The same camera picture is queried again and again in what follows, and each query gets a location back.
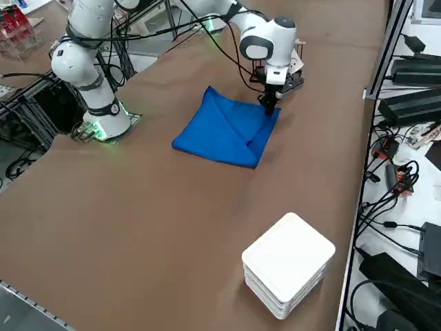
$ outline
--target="blue towel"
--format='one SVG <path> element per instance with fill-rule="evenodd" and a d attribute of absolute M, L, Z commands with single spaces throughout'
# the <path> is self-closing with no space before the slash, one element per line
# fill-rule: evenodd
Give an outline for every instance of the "blue towel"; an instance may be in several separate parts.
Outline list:
<path fill-rule="evenodd" d="M 172 147 L 212 161 L 255 168 L 279 111 L 276 108 L 268 117 L 261 105 L 229 100 L 210 86 Z"/>

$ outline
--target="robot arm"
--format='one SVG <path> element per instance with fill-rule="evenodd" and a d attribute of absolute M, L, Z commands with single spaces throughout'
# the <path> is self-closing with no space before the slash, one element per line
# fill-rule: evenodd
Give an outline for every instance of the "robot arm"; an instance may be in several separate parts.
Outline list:
<path fill-rule="evenodd" d="M 151 0 L 114 0 L 128 12 L 138 12 Z M 293 73 L 302 68 L 295 51 L 296 26 L 291 19 L 277 17 L 268 21 L 260 14 L 248 11 L 235 0 L 174 0 L 183 10 L 198 17 L 219 14 L 227 23 L 235 23 L 240 30 L 240 52 L 249 60 L 265 60 L 262 72 L 256 75 L 264 84 L 265 93 L 259 97 L 265 113 L 271 114 L 279 99 L 302 84 Z M 114 14 L 112 0 L 74 0 L 66 33 L 52 56 L 52 69 L 62 80 L 71 83 L 88 105 L 84 122 L 93 126 L 95 137 L 106 140 L 119 136 L 130 127 L 130 118 L 122 109 L 109 82 L 94 67 L 99 42 L 81 37 L 100 39 L 106 36 Z"/>
<path fill-rule="evenodd" d="M 295 50 L 297 29 L 287 17 L 266 17 L 249 11 L 235 0 L 175 0 L 182 10 L 192 11 L 199 18 L 220 14 L 227 23 L 234 23 L 240 30 L 240 53 L 252 61 L 266 61 L 262 83 L 284 86 L 287 77 L 303 67 Z"/>

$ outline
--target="black cable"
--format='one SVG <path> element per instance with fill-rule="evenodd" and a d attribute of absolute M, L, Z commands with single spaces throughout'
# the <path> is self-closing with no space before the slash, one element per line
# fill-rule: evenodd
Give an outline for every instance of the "black cable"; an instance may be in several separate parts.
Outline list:
<path fill-rule="evenodd" d="M 378 222 L 374 218 L 368 219 L 367 217 L 364 217 L 364 216 L 362 216 L 362 218 L 364 219 L 364 221 L 368 220 L 371 223 L 374 223 L 374 224 L 377 224 L 377 225 L 382 225 L 386 229 L 408 228 L 408 229 L 412 229 L 412 230 L 415 230 L 415 231 L 418 231 L 418 232 L 425 232 L 425 230 L 423 228 L 421 228 L 420 226 L 416 226 L 416 225 L 398 224 L 398 223 L 393 222 L 393 221 Z"/>
<path fill-rule="evenodd" d="M 410 161 L 404 165 L 401 165 L 400 167 L 398 167 L 398 169 L 399 169 L 399 171 L 406 170 L 406 172 L 410 172 L 411 169 L 409 169 L 409 166 L 411 164 L 416 165 L 416 171 L 413 174 L 407 173 L 409 175 L 409 178 L 411 179 L 411 183 L 407 183 L 407 187 L 402 189 L 402 192 L 413 187 L 420 177 L 420 175 L 419 175 L 420 166 L 419 166 L 418 162 L 416 162 L 416 161 Z M 377 202 L 375 202 L 373 204 L 369 204 L 369 205 L 375 206 L 375 207 L 372 207 L 372 209 L 368 212 L 367 215 L 361 214 L 359 218 L 361 219 L 361 217 L 366 217 L 368 219 L 374 220 L 376 217 L 379 217 L 381 214 L 384 214 L 385 212 L 390 211 L 392 208 L 394 208 L 396 206 L 396 204 L 398 203 L 398 196 L 402 193 L 402 192 L 394 192 L 396 190 L 396 186 L 398 186 L 398 184 L 403 184 L 403 182 L 397 181 L 397 183 L 388 192 L 386 192 L 386 194 L 383 195 L 382 198 L 380 198 Z M 393 196 L 391 198 L 383 200 L 390 193 L 393 193 Z M 375 212 L 379 211 L 379 209 L 385 207 L 390 201 L 392 201 L 392 199 L 395 199 L 395 203 L 390 208 L 387 208 L 386 210 L 383 210 L 383 211 L 373 215 Z M 366 223 L 366 226 L 363 229 L 359 230 L 358 234 L 356 235 L 356 238 L 358 238 L 367 229 L 367 227 L 371 225 L 371 221 L 364 221 L 364 222 Z"/>
<path fill-rule="evenodd" d="M 404 138 L 405 138 L 405 139 L 407 138 L 408 133 L 409 133 L 410 131 L 412 131 L 412 129 L 414 129 L 417 125 L 418 125 L 418 124 L 415 124 L 414 126 L 411 126 L 409 129 L 407 129 L 407 131 L 406 131 L 405 134 L 404 134 Z"/>
<path fill-rule="evenodd" d="M 193 37 L 196 33 L 198 33 L 199 31 L 202 30 L 202 26 L 199 27 L 199 29 L 195 30 L 193 33 L 191 33 L 189 36 L 185 37 L 183 40 L 179 41 L 176 45 L 174 45 L 172 48 L 170 48 L 169 50 L 167 50 L 166 52 L 164 52 L 164 54 L 167 54 L 168 52 L 171 52 L 172 50 L 174 50 L 176 47 L 179 47 L 180 45 L 182 45 L 183 43 L 185 43 L 188 39 L 190 39 L 191 37 Z"/>
<path fill-rule="evenodd" d="M 385 164 L 386 162 L 388 162 L 389 159 L 384 159 L 382 160 L 372 171 L 369 171 L 370 173 L 374 173 L 375 171 L 377 171 L 383 164 Z"/>
<path fill-rule="evenodd" d="M 393 201 L 393 205 L 392 205 L 391 207 L 386 208 L 385 210 L 381 210 L 381 211 L 379 211 L 381 208 L 385 207 L 385 206 L 386 206 L 387 204 L 389 204 L 391 201 Z M 369 213 L 368 216 L 365 216 L 365 215 L 361 214 L 361 215 L 360 215 L 360 218 L 362 217 L 364 220 L 367 219 L 368 222 L 365 222 L 365 223 L 366 223 L 366 226 L 365 226 L 364 228 L 361 228 L 361 226 L 360 226 L 360 229 L 359 229 L 358 234 L 357 234 L 357 238 L 358 238 L 358 237 L 359 237 L 359 236 L 360 236 L 360 235 L 361 235 L 361 234 L 362 234 L 362 233 L 368 228 L 368 226 L 367 226 L 368 223 L 369 223 L 369 224 L 372 223 L 373 220 L 375 220 L 375 218 L 379 217 L 381 214 L 384 214 L 384 213 L 386 213 L 386 212 L 388 212 L 388 211 L 394 209 L 394 208 L 397 206 L 397 203 L 398 203 L 398 198 L 393 197 L 393 199 L 391 199 L 391 200 L 389 200 L 389 201 L 386 201 L 386 202 L 383 203 L 381 206 L 378 206 L 378 208 L 376 208 L 375 210 L 373 210 L 372 213 Z"/>
<path fill-rule="evenodd" d="M 181 3 L 187 8 L 187 10 L 193 15 L 193 17 L 194 18 L 196 18 L 196 19 L 198 19 L 198 17 L 197 17 L 197 15 L 194 13 L 194 11 L 184 2 L 184 0 L 180 0 L 181 1 Z M 231 26 L 231 24 L 229 24 L 229 23 L 227 23 L 227 25 L 228 25 L 228 27 L 229 27 L 229 29 L 230 29 L 230 31 L 231 31 L 231 33 L 232 33 L 232 35 L 233 35 L 233 40 L 234 40 L 234 44 L 235 44 L 235 46 L 236 46 L 236 53 L 237 53 L 237 55 L 238 55 L 238 49 L 237 49 L 237 43 L 236 43 L 236 38 L 234 38 L 234 32 L 233 32 L 233 28 L 232 28 L 232 26 Z M 217 43 L 217 41 L 213 38 L 213 36 L 212 36 L 212 34 L 211 33 L 209 33 L 209 31 L 208 31 L 208 29 L 204 26 L 204 25 L 202 25 L 203 26 L 203 29 L 205 30 L 205 32 L 208 34 L 208 36 L 210 37 L 210 39 L 213 41 L 213 43 L 214 43 L 214 45 L 216 45 L 216 47 L 228 58 L 228 59 L 230 59 L 231 61 L 233 61 L 235 64 L 237 64 L 238 65 L 238 67 L 239 68 L 241 68 L 241 69 L 243 69 L 244 71 L 246 71 L 248 74 L 252 74 L 250 71 L 248 71 L 247 69 L 245 69 L 244 67 L 242 67 L 241 65 L 240 65 L 240 63 L 239 63 L 239 56 L 238 56 L 238 61 L 235 61 L 231 56 L 229 56 L 227 53 L 226 53 L 226 51 L 224 51 L 220 46 L 219 46 L 219 44 Z"/>
<path fill-rule="evenodd" d="M 113 20 L 114 17 L 112 16 L 112 20 L 110 21 L 110 38 L 113 38 Z M 109 59 L 107 61 L 108 65 L 110 65 L 110 60 L 112 59 L 112 49 L 113 49 L 113 40 L 110 41 Z"/>
<path fill-rule="evenodd" d="M 421 301 L 424 301 L 425 303 L 428 303 L 429 305 L 432 305 L 432 306 L 434 306 L 434 307 L 437 307 L 438 309 L 441 309 L 441 304 L 440 304 L 440 303 L 438 303 L 438 302 L 436 302 L 436 301 L 428 300 L 428 299 L 426 299 L 425 297 L 423 297 L 422 295 L 419 295 L 419 294 L 415 293 L 415 292 L 412 291 L 412 290 L 409 290 L 409 289 L 407 289 L 407 288 L 403 288 L 403 287 L 401 287 L 401 286 L 399 286 L 399 285 L 396 285 L 396 284 L 393 284 L 393 283 L 389 283 L 389 282 L 387 282 L 387 281 L 372 281 L 372 280 L 368 279 L 368 280 L 366 280 L 366 281 L 362 281 L 361 283 L 357 284 L 357 286 L 353 289 L 353 291 L 352 291 L 352 293 L 351 293 L 351 298 L 350 298 L 350 301 L 349 301 L 349 307 L 350 307 L 350 310 L 351 310 L 351 314 L 352 314 L 352 316 L 354 316 L 354 317 L 355 317 L 355 313 L 354 313 L 354 311 L 353 311 L 353 301 L 354 301 L 355 295 L 356 295 L 357 291 L 358 291 L 363 285 L 366 285 L 366 284 L 374 284 L 374 285 L 375 285 L 375 284 L 380 284 L 380 285 L 387 285 L 387 286 L 390 286 L 390 287 L 395 288 L 395 289 L 397 289 L 397 290 L 400 290 L 400 291 L 406 292 L 407 294 L 410 294 L 410 295 L 412 295 L 413 297 L 415 297 L 415 298 L 417 298 L 417 299 L 419 299 L 419 300 L 421 300 Z"/>
<path fill-rule="evenodd" d="M 210 19 L 218 19 L 221 18 L 220 15 L 209 15 L 206 17 L 203 17 L 202 19 L 197 19 L 195 22 L 197 23 L 202 23 L 205 21 L 209 21 Z M 135 37 L 114 37 L 114 38 L 89 38 L 89 37 L 79 37 L 79 40 L 81 41 L 131 41 L 131 40 L 141 40 L 141 39 L 148 39 L 148 38 L 152 38 L 152 37 L 156 37 L 156 36 L 160 36 L 162 34 L 166 34 L 181 28 L 184 28 L 186 26 L 190 26 L 192 25 L 193 22 L 189 22 L 189 23 L 184 23 L 181 24 L 179 26 L 175 26 L 174 28 L 166 28 L 166 29 L 162 29 L 159 31 L 156 31 L 155 33 L 152 34 L 148 34 L 146 36 L 135 36 Z"/>
<path fill-rule="evenodd" d="M 363 325 L 363 324 L 362 324 L 359 320 L 357 320 L 357 318 L 356 318 L 356 317 L 355 317 L 355 316 L 349 311 L 349 309 L 347 309 L 347 307 L 345 307 L 345 313 L 346 313 L 347 316 L 349 316 L 349 317 L 351 318 L 351 320 L 356 324 L 357 327 L 360 328 L 360 326 Z"/>
<path fill-rule="evenodd" d="M 9 77 L 20 77 L 20 76 L 34 76 L 34 77 L 39 77 L 39 78 L 45 79 L 47 81 L 51 81 L 54 84 L 58 83 L 55 79 L 53 79 L 52 77 L 49 77 L 46 74 L 36 74 L 36 73 L 32 73 L 32 72 L 10 72 L 7 74 L 0 74 L 0 79 L 9 78 Z"/>
<path fill-rule="evenodd" d="M 380 215 L 383 215 L 384 213 L 386 213 L 386 212 L 388 212 L 390 210 L 393 210 L 397 206 L 397 204 L 398 204 L 398 198 L 394 197 L 394 199 L 392 199 L 392 201 L 393 201 L 393 205 L 392 206 L 390 206 L 389 208 L 386 208 L 384 210 L 379 211 L 377 214 L 371 216 L 371 218 L 372 219 L 376 219 L 377 217 L 380 217 Z"/>
<path fill-rule="evenodd" d="M 245 86 L 247 86 L 250 90 L 256 91 L 256 92 L 258 92 L 258 93 L 265 93 L 265 91 L 260 91 L 260 90 L 258 90 L 258 89 L 256 89 L 256 88 L 253 88 L 252 86 L 248 85 L 247 81 L 245 80 L 245 78 L 244 78 L 244 76 L 243 76 L 243 73 L 242 73 L 242 68 L 243 68 L 243 67 L 240 65 L 240 56 L 239 56 L 239 49 L 238 49 L 238 46 L 237 46 L 236 37 L 234 36 L 234 31 L 233 31 L 233 28 L 232 28 L 231 24 L 230 24 L 229 22 L 227 22 L 227 25 L 228 25 L 228 28 L 229 28 L 230 32 L 232 33 L 232 38 L 233 38 L 233 42 L 234 42 L 234 48 L 236 49 L 237 66 L 238 66 L 238 69 L 239 69 L 239 75 L 240 75 L 240 77 L 241 77 L 243 83 L 244 83 Z"/>
<path fill-rule="evenodd" d="M 35 153 L 38 149 L 38 146 L 34 150 L 25 150 L 23 154 L 15 161 L 13 161 L 5 171 L 5 177 L 9 179 L 10 181 L 14 181 L 15 179 L 19 178 L 25 170 L 22 170 L 21 168 L 23 166 L 30 166 L 33 164 L 36 160 L 31 160 L 30 156 Z"/>
<path fill-rule="evenodd" d="M 368 163 L 368 165 L 366 166 L 365 169 L 366 169 L 366 170 L 369 169 L 369 168 L 372 166 L 372 163 L 375 162 L 376 159 L 377 159 L 377 157 L 374 157 L 374 158 L 372 159 L 372 161 Z"/>
<path fill-rule="evenodd" d="M 386 198 L 389 194 L 393 194 L 393 191 L 395 190 L 396 186 L 398 186 L 399 182 L 395 183 L 395 185 L 388 190 L 381 198 L 379 198 L 375 203 L 366 203 L 365 206 L 368 205 L 368 207 L 371 207 L 370 211 L 368 211 L 367 215 L 363 215 L 363 213 L 361 212 L 360 216 L 366 216 L 366 217 L 371 217 L 371 215 L 377 211 L 379 211 L 379 209 L 383 208 L 385 205 L 387 205 L 388 203 L 390 203 L 391 201 L 393 201 L 395 199 L 395 195 L 393 195 L 392 197 Z M 355 239 L 357 240 L 358 237 L 366 230 L 367 227 L 364 227 L 363 229 L 359 229 L 358 233 L 355 235 Z"/>

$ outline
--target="stacked white containers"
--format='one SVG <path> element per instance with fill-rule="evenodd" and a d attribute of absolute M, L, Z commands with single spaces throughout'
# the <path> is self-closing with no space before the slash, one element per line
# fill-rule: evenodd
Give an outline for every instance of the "stacked white containers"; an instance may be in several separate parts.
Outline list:
<path fill-rule="evenodd" d="M 286 214 L 242 254 L 245 283 L 278 319 L 323 278 L 334 245 L 294 213 Z"/>

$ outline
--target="brown tabletop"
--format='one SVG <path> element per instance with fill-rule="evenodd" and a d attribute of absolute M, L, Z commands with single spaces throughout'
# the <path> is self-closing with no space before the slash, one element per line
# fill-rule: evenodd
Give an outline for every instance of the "brown tabletop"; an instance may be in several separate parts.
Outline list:
<path fill-rule="evenodd" d="M 0 196 L 0 277 L 78 331 L 333 330 L 365 157 L 362 100 L 383 0 L 248 1 L 296 20 L 305 87 L 257 169 L 171 148 L 208 85 L 256 102 L 206 36 L 121 89 L 142 122 L 117 147 L 57 137 Z M 228 31 L 220 44 L 233 54 Z M 244 283 L 242 251 L 286 212 L 336 245 L 324 281 L 276 320 Z"/>
<path fill-rule="evenodd" d="M 29 17 L 43 17 L 44 21 L 37 26 L 41 31 L 39 37 L 41 43 L 29 52 L 29 57 L 25 61 L 11 61 L 0 59 L 0 72 L 33 72 L 45 74 L 50 71 L 50 59 L 48 51 L 55 40 L 64 34 L 68 13 L 55 1 L 51 1 L 28 15 Z M 0 79 L 0 85 L 6 85 L 13 88 L 25 88 L 38 78 L 11 77 Z"/>

